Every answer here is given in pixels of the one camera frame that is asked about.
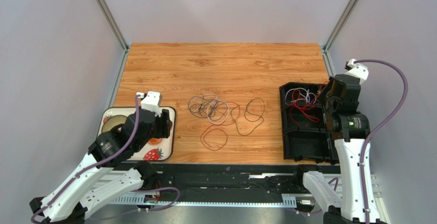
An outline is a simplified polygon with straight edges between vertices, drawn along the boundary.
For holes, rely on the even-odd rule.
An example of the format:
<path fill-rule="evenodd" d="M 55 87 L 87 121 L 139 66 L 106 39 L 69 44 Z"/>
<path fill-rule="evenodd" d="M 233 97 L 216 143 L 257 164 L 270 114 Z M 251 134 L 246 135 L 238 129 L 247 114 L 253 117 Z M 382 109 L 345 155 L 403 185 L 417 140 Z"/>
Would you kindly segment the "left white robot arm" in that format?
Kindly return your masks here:
<path fill-rule="evenodd" d="M 107 116 L 101 133 L 88 148 L 76 169 L 52 193 L 30 201 L 31 222 L 84 223 L 102 207 L 132 191 L 155 190 L 158 173 L 151 159 L 138 161 L 132 168 L 112 181 L 97 187 L 105 175 L 129 160 L 153 139 L 172 141 L 176 111 L 161 108 L 158 114 L 135 108 L 121 121 Z"/>

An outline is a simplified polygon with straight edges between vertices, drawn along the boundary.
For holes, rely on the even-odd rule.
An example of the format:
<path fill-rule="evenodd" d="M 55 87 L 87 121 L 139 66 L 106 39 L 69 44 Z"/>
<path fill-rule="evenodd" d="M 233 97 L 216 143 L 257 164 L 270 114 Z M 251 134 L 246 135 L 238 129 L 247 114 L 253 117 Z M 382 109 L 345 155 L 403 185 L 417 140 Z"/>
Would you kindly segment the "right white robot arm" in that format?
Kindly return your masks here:
<path fill-rule="evenodd" d="M 360 79 L 346 74 L 330 78 L 319 101 L 326 107 L 325 120 L 341 168 L 342 194 L 329 185 L 323 173 L 303 174 L 303 186 L 314 197 L 324 223 L 383 223 L 372 189 L 369 167 L 370 123 L 357 110 Z"/>

